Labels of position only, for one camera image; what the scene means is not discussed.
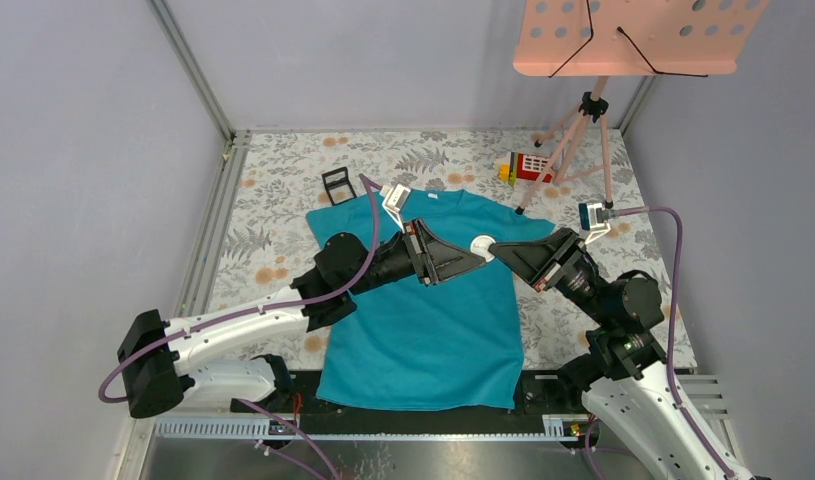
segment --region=tripod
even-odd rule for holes
[[[606,208],[613,208],[613,184],[610,179],[610,144],[608,143],[607,139],[607,117],[605,115],[607,112],[608,103],[601,98],[601,94],[604,92],[604,86],[607,84],[608,78],[609,77],[598,77],[598,80],[595,82],[595,88],[593,88],[592,92],[584,93],[581,103],[577,104],[572,110],[569,111],[569,113],[566,114],[565,117],[563,117],[563,120],[551,127],[551,130],[545,132],[544,135],[539,137],[534,142],[535,147],[541,147],[546,140],[554,138],[554,133],[563,128],[563,125],[574,117],[569,130],[567,130],[566,134],[563,135],[557,149],[554,150],[554,153],[551,154],[548,162],[546,162],[545,168],[543,168],[542,172],[540,172],[536,181],[531,184],[531,187],[528,189],[528,193],[525,194],[525,197],[522,199],[522,203],[520,203],[519,207],[516,209],[516,213],[519,215],[525,211],[525,207],[527,207],[528,203],[531,202],[531,199],[539,189],[549,170],[554,173],[552,175],[553,178],[551,183],[555,185],[583,177],[584,175],[589,175],[590,173],[597,172],[599,170],[604,170],[604,206]],[[601,155],[603,163],[599,166],[567,177],[566,172],[569,170],[569,165],[575,158],[575,151],[578,149],[578,145],[580,145],[581,139],[584,137],[584,133],[587,131],[587,123],[590,118],[592,118],[593,123],[599,122],[600,120]],[[563,152],[563,149],[567,144],[569,145],[569,148],[566,149],[566,154],[563,156],[563,162],[560,164],[560,170],[554,171],[554,164],[557,163],[558,157],[560,157],[560,154]]]

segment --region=white wall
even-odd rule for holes
[[[815,478],[815,0],[772,2],[736,74],[662,79],[627,143],[684,216],[681,310],[749,467]]]
[[[104,475],[98,384],[171,313],[221,145],[146,2],[0,1],[0,480]]]
[[[534,127],[594,84],[516,73],[525,0],[169,4],[237,128]],[[638,83],[610,80],[612,123]]]

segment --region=table surface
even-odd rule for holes
[[[606,429],[599,443],[621,447]],[[570,455],[554,442],[319,441],[318,445],[343,480],[595,478],[582,454]],[[253,446],[254,442],[250,440],[155,438],[141,479],[313,478],[276,455],[263,456],[263,452],[254,450]],[[324,463],[301,441],[294,441],[281,451],[328,476]],[[633,457],[595,453],[595,461],[607,478],[652,478],[643,464]]]
[[[537,150],[534,135],[527,130],[255,134],[226,233],[210,311],[265,296],[313,266],[318,246],[304,215],[330,205],[322,173],[348,167],[358,194],[362,186],[356,175],[364,173],[379,183],[401,182],[422,190],[465,189],[513,208],[530,182],[510,187],[497,178],[497,164],[502,158],[506,162],[511,151],[549,155],[556,140]],[[611,130],[609,136],[616,208],[642,205],[622,137],[617,130]],[[578,148],[570,174],[600,162],[599,133],[591,130]],[[546,185],[525,213],[578,230],[577,204],[603,198],[603,178],[597,172],[560,186]],[[624,217],[613,226],[608,236],[589,247],[602,275],[613,279],[631,269],[651,273],[660,283],[662,307],[668,313],[671,282],[648,217]],[[518,279],[514,283],[524,369],[558,368],[586,352],[584,331],[595,328],[589,317],[556,291],[537,294]],[[666,322],[654,329],[664,346],[666,332]],[[271,353],[283,356],[291,369],[321,369],[329,333],[326,328],[283,335],[228,358]],[[680,321],[676,339],[676,366],[695,366]]]

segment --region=pink music stand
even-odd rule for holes
[[[516,71],[549,78],[598,76],[598,80],[581,103],[534,142],[542,146],[572,121],[516,211],[525,210],[545,175],[554,171],[564,148],[552,183],[603,170],[605,205],[612,208],[607,103],[601,98],[608,78],[733,73],[737,56],[768,4],[769,0],[527,0],[513,59]],[[566,176],[590,119],[600,123],[603,163]]]

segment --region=purple cable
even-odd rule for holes
[[[599,470],[598,467],[595,466],[595,459],[592,456],[592,449],[590,448],[590,435],[592,435],[593,429],[595,429],[595,426],[598,425],[599,423],[601,422],[599,422],[598,420],[593,420],[592,422],[590,422],[590,426],[587,427],[587,434],[584,435],[584,455],[587,456],[587,463],[590,464],[590,468],[592,468],[593,473],[598,478],[598,480],[604,480],[604,475],[601,474],[601,470]]]
[[[669,383],[669,392],[672,394],[672,399],[675,401],[675,405],[681,411],[681,415],[687,420],[687,424],[690,426],[690,429],[696,434],[699,441],[704,445],[704,449],[707,450],[707,453],[713,457],[713,460],[719,465],[719,468],[725,472],[725,476],[728,478],[732,478],[734,476],[734,471],[731,470],[728,465],[725,463],[725,460],[719,456],[719,453],[713,448],[713,445],[710,444],[710,441],[701,431],[701,428],[696,423],[695,419],[690,415],[690,412],[684,408],[684,401],[681,399],[681,396],[678,394],[677,384],[675,383],[675,312],[678,309],[678,272],[681,267],[681,248],[684,245],[684,222],[681,221],[681,216],[678,215],[678,212],[669,208],[669,207],[637,207],[637,208],[626,208],[623,210],[616,210],[613,211],[611,217],[624,217],[627,215],[636,215],[639,213],[648,213],[648,212],[665,212],[669,215],[672,215],[672,218],[675,219],[675,226],[677,227],[677,240],[675,242],[675,262],[672,267],[672,300],[670,302],[670,310],[669,310],[669,338],[668,338],[668,345],[666,347],[666,381]]]
[[[288,462],[294,463],[295,465],[298,465],[299,467],[303,468],[304,470],[307,470],[308,472],[310,472],[311,475],[318,478],[319,480],[327,480],[327,478],[325,478],[321,473],[313,470],[313,467],[307,465],[306,463],[302,462],[301,460],[298,460],[297,458],[295,458],[293,456],[287,455],[287,454],[281,452],[280,450],[278,450],[276,448],[265,447],[265,450],[266,450],[266,454],[274,453],[278,457],[280,457],[280,458],[282,458],[282,459],[284,459],[284,460],[286,460]]]
[[[330,300],[332,298],[336,298],[336,297],[342,295],[343,293],[347,292],[348,289],[353,287],[355,283],[360,281],[360,278],[362,278],[363,274],[366,273],[366,270],[368,270],[369,265],[372,264],[372,259],[374,259],[374,257],[375,257],[375,250],[377,249],[377,246],[378,246],[378,236],[379,236],[379,233],[380,233],[380,221],[378,220],[378,205],[377,205],[377,202],[375,201],[376,199],[375,199],[374,193],[372,192],[372,188],[374,187],[374,185],[377,185],[377,184],[372,182],[365,175],[362,175],[362,174],[360,175],[360,181],[363,182],[363,187],[366,189],[366,195],[369,197],[369,202],[371,202],[371,206],[372,206],[372,243],[371,243],[371,245],[369,247],[369,254],[366,255],[366,259],[363,261],[363,265],[360,266],[360,270],[357,271],[357,274],[354,275],[351,278],[351,280],[348,281],[348,283],[346,283],[345,285],[339,287],[338,289],[336,289],[336,290],[334,290],[334,291],[332,291],[330,293],[326,293],[326,294],[320,295],[318,297],[308,298],[308,299],[304,299],[304,300],[296,300],[296,301],[292,301],[292,302],[281,302],[281,303],[276,303],[274,305],[267,305],[265,307],[265,310],[263,310],[263,313],[265,313],[267,310],[275,310],[275,309],[279,309],[279,308],[288,308],[288,307],[298,307],[298,306],[303,306],[303,305],[311,305],[313,303],[325,302],[325,301],[328,301],[328,300]],[[234,318],[238,318],[238,317],[241,317],[241,316],[244,316],[244,315],[250,315],[252,313],[257,313],[257,312],[259,312],[258,307],[251,307],[251,308],[247,308],[245,310],[240,310],[238,312],[228,313],[227,315],[222,315],[222,316],[216,317],[216,318],[214,318],[214,319],[212,319],[210,321],[207,321],[207,322],[204,322],[202,324],[196,325],[196,326],[192,327],[190,329],[190,331],[192,333],[198,333],[201,330],[204,330],[205,328],[210,328],[210,327],[218,325],[220,323],[227,322],[228,320],[233,320]],[[133,353],[131,356],[125,358],[124,361],[119,363],[113,369],[113,371],[110,372],[109,375],[107,375],[107,378],[105,378],[104,381],[101,382],[101,386],[100,386],[100,388],[98,388],[98,398],[104,403],[126,402],[127,401],[126,396],[125,397],[109,397],[109,396],[107,396],[107,388],[110,386],[110,384],[113,382],[113,380],[115,380],[115,378],[117,376],[119,376],[119,374],[121,374],[121,372],[123,372],[127,367],[132,365],[133,362],[135,362],[136,360],[139,360],[140,358],[144,357],[148,352],[150,352],[152,350],[155,350],[157,348],[160,348],[163,345],[166,345],[166,344],[168,344],[170,342],[173,342],[173,341],[177,340],[178,338],[183,338],[186,335],[187,335],[187,333],[185,331],[183,331],[183,330],[181,330],[181,331],[179,331],[177,333],[173,333],[173,334],[168,335],[166,337],[163,337],[163,338],[161,338],[159,340],[151,342],[148,345],[145,345],[144,347],[140,348],[135,353]]]
[[[318,445],[316,445],[316,442],[314,442],[312,438],[310,438],[309,436],[307,436],[307,434],[306,434],[306,433],[302,432],[300,428],[298,428],[298,427],[296,427],[295,425],[293,425],[293,424],[291,424],[291,423],[287,422],[286,420],[284,420],[284,419],[282,419],[282,418],[278,417],[277,415],[273,414],[272,412],[269,412],[268,410],[264,410],[263,408],[260,408],[260,406],[259,406],[259,405],[257,405],[257,404],[256,404],[256,403],[254,403],[254,402],[251,402],[251,401],[245,400],[245,399],[243,399],[243,398],[240,398],[240,399],[238,399],[238,400],[239,400],[240,402],[242,402],[242,404],[243,404],[243,405],[245,405],[246,407],[250,408],[251,410],[254,410],[254,411],[255,411],[255,412],[257,412],[257,413],[260,413],[260,414],[263,414],[263,415],[265,415],[265,416],[269,417],[269,419],[270,419],[270,420],[274,420],[275,422],[280,423],[280,424],[281,424],[281,425],[283,425],[284,427],[286,427],[286,428],[288,428],[288,429],[292,430],[293,432],[295,432],[295,434],[297,434],[298,436],[300,436],[301,438],[303,438],[303,439],[304,439],[304,441],[305,441],[305,442],[307,442],[307,444],[309,444],[309,445],[310,445],[310,447],[311,447],[313,450],[315,450],[315,451],[316,451],[316,453],[319,455],[319,458],[321,458],[321,459],[322,459],[322,461],[324,461],[324,462],[325,462],[325,465],[327,465],[327,466],[328,466],[328,470],[330,470],[330,473],[331,473],[331,475],[333,475],[333,478],[335,478],[335,479],[339,480],[339,472],[337,472],[337,471],[336,471],[336,467],[334,467],[334,466],[333,466],[333,463],[331,463],[330,459],[329,459],[329,458],[327,458],[327,455],[325,455],[325,452],[323,452],[323,451],[322,451],[322,449],[321,449],[321,448],[319,448],[319,446],[318,446]]]
[[[383,189],[383,187],[381,187],[381,185],[380,185],[379,183],[375,183],[375,182],[373,182],[373,181],[369,180],[368,178],[367,178],[366,180],[368,180],[369,185],[370,185],[372,188],[374,188],[375,190],[377,190],[377,191],[381,191],[381,189]]]

